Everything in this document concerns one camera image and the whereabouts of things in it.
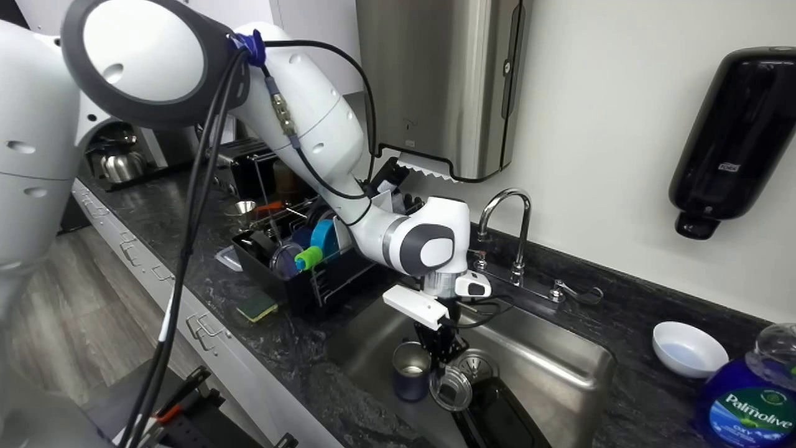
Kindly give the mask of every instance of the stainless steel sink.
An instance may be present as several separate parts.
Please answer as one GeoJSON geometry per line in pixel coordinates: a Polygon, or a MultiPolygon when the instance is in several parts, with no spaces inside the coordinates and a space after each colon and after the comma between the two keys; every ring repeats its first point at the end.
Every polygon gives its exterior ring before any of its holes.
{"type": "MultiPolygon", "coordinates": [[[[499,364],[499,377],[554,448],[590,444],[615,364],[606,349],[519,308],[463,336],[499,364]]],[[[420,403],[394,396],[390,352],[406,339],[416,339],[414,322],[375,299],[330,339],[330,359],[432,444],[466,444],[450,413],[431,396],[420,403]]]]}

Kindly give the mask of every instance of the chrome faucet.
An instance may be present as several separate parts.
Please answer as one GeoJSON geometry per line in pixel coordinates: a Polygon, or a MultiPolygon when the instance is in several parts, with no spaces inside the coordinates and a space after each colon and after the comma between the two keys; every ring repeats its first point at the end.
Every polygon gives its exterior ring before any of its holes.
{"type": "Polygon", "coordinates": [[[479,210],[479,223],[477,223],[477,271],[483,271],[488,266],[488,253],[484,253],[484,240],[488,240],[488,230],[491,230],[491,215],[492,210],[502,204],[502,199],[507,196],[518,196],[523,201],[523,222],[519,222],[519,244],[518,244],[518,253],[514,253],[514,264],[513,264],[513,271],[511,271],[511,279],[513,283],[519,283],[523,275],[525,275],[525,253],[523,253],[523,244],[528,240],[528,225],[530,225],[530,210],[532,210],[532,201],[528,199],[525,192],[518,192],[518,188],[502,188],[497,192],[488,207],[479,210]]]}

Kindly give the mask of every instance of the kitchen counter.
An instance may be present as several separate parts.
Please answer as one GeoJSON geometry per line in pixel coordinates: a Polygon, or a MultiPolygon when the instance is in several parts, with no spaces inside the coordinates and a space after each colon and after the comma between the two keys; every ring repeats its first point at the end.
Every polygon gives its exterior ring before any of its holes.
{"type": "MultiPolygon", "coordinates": [[[[105,192],[90,174],[81,183],[172,271],[181,238],[186,171],[105,192]]],[[[188,264],[186,285],[344,444],[427,444],[416,427],[401,421],[370,393],[350,383],[329,360],[329,332],[345,325],[363,308],[350,299],[333,319],[309,322],[274,313],[248,322],[237,301],[259,291],[247,274],[221,266],[215,253],[232,244],[237,222],[224,215],[232,204],[215,188],[203,225],[188,264]]],[[[511,258],[513,240],[494,235],[499,262],[511,258]]],[[[552,320],[606,346],[615,359],[610,398],[591,444],[707,444],[690,427],[701,380],[670,372],[652,350],[652,325],[687,320],[715,332],[731,359],[751,349],[767,320],[676,293],[534,244],[528,244],[530,271],[540,279],[565,279],[573,285],[600,285],[600,305],[559,311],[552,320]]]]}

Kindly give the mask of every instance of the black soap dispenser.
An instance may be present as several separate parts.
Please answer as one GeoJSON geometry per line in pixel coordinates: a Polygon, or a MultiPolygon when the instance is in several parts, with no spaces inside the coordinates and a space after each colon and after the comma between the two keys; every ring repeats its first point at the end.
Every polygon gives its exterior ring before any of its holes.
{"type": "Polygon", "coordinates": [[[680,158],[670,196],[676,230],[708,238],[722,218],[749,210],[796,125],[796,49],[724,57],[680,158]]]}

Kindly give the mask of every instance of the white wall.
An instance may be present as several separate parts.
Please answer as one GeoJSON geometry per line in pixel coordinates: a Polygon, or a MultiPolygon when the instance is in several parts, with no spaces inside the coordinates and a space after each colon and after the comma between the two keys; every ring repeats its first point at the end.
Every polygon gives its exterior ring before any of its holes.
{"type": "MultiPolygon", "coordinates": [[[[417,186],[479,207],[534,199],[530,238],[773,320],[796,320],[796,150],[708,240],[676,235],[666,188],[718,59],[794,44],[794,0],[534,0],[513,167],[417,186]]],[[[514,230],[518,207],[497,214],[514,230]]]]}

